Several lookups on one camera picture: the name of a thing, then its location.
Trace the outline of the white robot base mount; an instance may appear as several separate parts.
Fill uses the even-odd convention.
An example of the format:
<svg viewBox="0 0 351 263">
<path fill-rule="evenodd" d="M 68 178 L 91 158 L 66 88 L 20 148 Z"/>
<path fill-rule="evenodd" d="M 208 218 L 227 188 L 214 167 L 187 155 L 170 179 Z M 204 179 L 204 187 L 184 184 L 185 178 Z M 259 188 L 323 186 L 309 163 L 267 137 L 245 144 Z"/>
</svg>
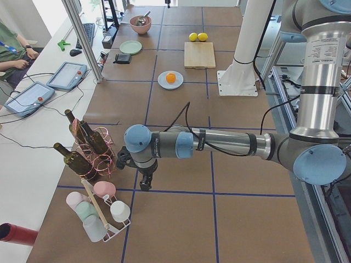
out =
<svg viewBox="0 0 351 263">
<path fill-rule="evenodd" d="M 225 71 L 217 72 L 220 96 L 258 95 L 253 65 L 274 5 L 274 0 L 247 2 L 233 62 Z"/>
</svg>

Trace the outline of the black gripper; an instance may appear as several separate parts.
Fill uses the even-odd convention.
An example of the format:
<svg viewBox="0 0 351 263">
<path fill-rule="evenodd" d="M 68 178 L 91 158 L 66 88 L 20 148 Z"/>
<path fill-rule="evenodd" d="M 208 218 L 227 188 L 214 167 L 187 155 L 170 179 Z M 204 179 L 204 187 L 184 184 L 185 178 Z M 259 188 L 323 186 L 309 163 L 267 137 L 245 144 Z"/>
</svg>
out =
<svg viewBox="0 0 351 263">
<path fill-rule="evenodd" d="M 152 188 L 152 174 L 158 167 L 157 159 L 144 156 L 141 152 L 130 153 L 127 148 L 123 146 L 117 153 L 116 167 L 119 170 L 123 170 L 125 166 L 136 168 L 142 173 L 143 178 L 139 183 L 142 191 L 149 191 Z"/>
</svg>

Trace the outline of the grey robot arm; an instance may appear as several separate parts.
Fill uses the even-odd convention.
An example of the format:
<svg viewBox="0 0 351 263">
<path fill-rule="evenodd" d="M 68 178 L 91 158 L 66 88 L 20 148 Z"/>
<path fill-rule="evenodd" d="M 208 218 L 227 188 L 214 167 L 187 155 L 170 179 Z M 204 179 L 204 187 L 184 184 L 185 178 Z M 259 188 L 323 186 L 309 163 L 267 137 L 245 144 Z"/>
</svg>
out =
<svg viewBox="0 0 351 263">
<path fill-rule="evenodd" d="M 342 71 L 342 49 L 350 34 L 350 1 L 285 1 L 283 33 L 307 42 L 297 124 L 286 134 L 235 133 L 171 124 L 163 131 L 129 127 L 117 155 L 118 169 L 132 167 L 151 189 L 159 158 L 190 158 L 208 148 L 230 156 L 259 156 L 280 164 L 311 185 L 350 178 L 350 154 L 334 130 Z"/>
</svg>

